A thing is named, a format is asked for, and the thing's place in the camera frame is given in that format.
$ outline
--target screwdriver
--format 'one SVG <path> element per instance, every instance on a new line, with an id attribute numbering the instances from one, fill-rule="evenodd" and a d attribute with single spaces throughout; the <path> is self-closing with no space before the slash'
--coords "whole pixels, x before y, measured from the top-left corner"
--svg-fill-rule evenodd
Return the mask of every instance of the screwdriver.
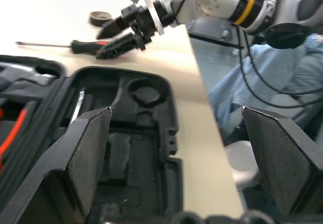
<path id="1" fill-rule="evenodd" d="M 74 54 L 90 54 L 97 55 L 100 49 L 107 45 L 108 41 L 94 41 L 94 42 L 82 42 L 73 40 L 70 45 L 52 45 L 52 44 L 41 44 L 41 43 L 29 43 L 17 41 L 17 45 L 26 46 L 52 46 L 52 47 L 69 47 Z"/>

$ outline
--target roll of tape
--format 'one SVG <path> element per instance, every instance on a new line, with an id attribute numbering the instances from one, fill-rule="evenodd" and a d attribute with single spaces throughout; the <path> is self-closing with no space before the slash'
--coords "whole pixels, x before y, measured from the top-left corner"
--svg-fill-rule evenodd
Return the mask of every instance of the roll of tape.
<path id="1" fill-rule="evenodd" d="M 93 11 L 90 13 L 89 21 L 92 25 L 101 27 L 105 22 L 111 19 L 111 14 L 102 11 Z"/>

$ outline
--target red cable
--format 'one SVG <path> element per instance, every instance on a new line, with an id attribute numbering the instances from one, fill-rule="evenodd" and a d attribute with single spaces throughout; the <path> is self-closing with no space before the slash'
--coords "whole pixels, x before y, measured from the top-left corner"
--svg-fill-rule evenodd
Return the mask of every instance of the red cable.
<path id="1" fill-rule="evenodd" d="M 0 117 L 3 116 L 3 114 L 4 114 L 3 110 L 0 109 Z M 27 109 L 22 109 L 14 127 L 12 128 L 11 132 L 9 133 L 8 137 L 5 139 L 3 144 L 0 146 L 0 169 L 2 167 L 1 156 L 10 147 L 15 137 L 18 135 L 19 130 L 21 129 L 24 123 L 24 120 L 26 118 L 26 115 L 27 115 Z"/>

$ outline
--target blue jeans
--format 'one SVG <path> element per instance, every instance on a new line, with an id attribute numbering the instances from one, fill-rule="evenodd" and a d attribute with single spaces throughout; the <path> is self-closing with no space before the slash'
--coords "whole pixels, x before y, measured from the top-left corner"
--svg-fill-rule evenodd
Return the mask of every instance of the blue jeans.
<path id="1" fill-rule="evenodd" d="M 274 49 L 268 45 L 254 45 L 251 55 L 259 72 L 274 87 L 293 93 L 323 87 L 323 44 L 316 34 L 295 49 Z M 270 101 L 277 94 L 268 88 L 255 73 L 250 58 L 243 60 L 248 83 L 259 97 Z M 266 104 L 257 100 L 244 83 L 237 65 L 209 93 L 214 116 L 220 128 L 226 127 L 232 111 L 246 105 L 265 108 Z"/>

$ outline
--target screwdriver handle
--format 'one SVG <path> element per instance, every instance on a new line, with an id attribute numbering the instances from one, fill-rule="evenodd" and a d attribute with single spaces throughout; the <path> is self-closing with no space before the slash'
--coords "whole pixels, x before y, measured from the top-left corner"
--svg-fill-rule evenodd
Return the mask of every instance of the screwdriver handle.
<path id="1" fill-rule="evenodd" d="M 74 54 L 90 54 L 97 55 L 100 49 L 107 45 L 108 41 L 82 42 L 73 40 L 71 42 L 71 50 Z"/>

